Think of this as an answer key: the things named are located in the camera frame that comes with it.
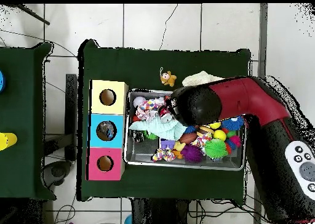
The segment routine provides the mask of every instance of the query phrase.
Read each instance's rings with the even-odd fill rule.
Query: white control panel
[[[310,148],[303,142],[293,141],[285,149],[285,157],[304,193],[315,200],[315,157]]]

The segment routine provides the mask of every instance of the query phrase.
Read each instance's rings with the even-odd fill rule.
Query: yellow cube
[[[125,114],[128,86],[124,82],[92,80],[90,90],[93,114]]]

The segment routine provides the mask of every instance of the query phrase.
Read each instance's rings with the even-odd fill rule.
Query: green spiky ball
[[[210,158],[221,158],[228,155],[225,142],[220,139],[206,141],[204,149],[206,155]]]
[[[226,134],[226,137],[230,138],[232,136],[235,136],[236,135],[236,131],[229,131],[227,134]]]
[[[155,140],[158,138],[155,134],[152,134],[152,133],[148,134],[148,131],[143,131],[143,134],[145,135],[147,139],[150,139],[150,140]]]

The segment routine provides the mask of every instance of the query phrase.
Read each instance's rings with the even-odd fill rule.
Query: green surface
[[[6,88],[0,93],[0,132],[17,135],[14,146],[0,151],[0,197],[55,199],[42,185],[42,65],[52,45],[32,49],[0,48]]]
[[[93,40],[81,45],[84,57],[83,128],[87,139],[89,80],[124,81],[129,89],[174,90],[187,76],[204,70],[223,78],[248,75],[250,52],[180,52],[135,49],[102,49]],[[173,88],[161,83],[159,70],[170,70],[177,76]],[[173,167],[133,166],[126,164],[121,181],[87,181],[87,142],[82,146],[82,197],[137,197],[178,199],[234,199],[243,197],[244,169],[227,170],[178,169]]]

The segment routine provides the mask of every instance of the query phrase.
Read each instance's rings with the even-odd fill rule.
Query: control button
[[[311,155],[309,153],[304,154],[304,157],[306,160],[310,160],[311,159]]]
[[[311,191],[312,193],[315,193],[315,184],[311,183],[308,185],[308,189],[309,191]]]
[[[312,162],[305,162],[300,166],[301,176],[310,182],[315,182],[315,164]]]
[[[294,161],[296,161],[296,162],[302,162],[302,157],[300,156],[300,155],[296,155],[296,156],[294,156]]]
[[[303,149],[302,149],[302,147],[297,146],[297,147],[295,147],[295,151],[296,151],[297,153],[302,153],[302,152],[303,152]]]

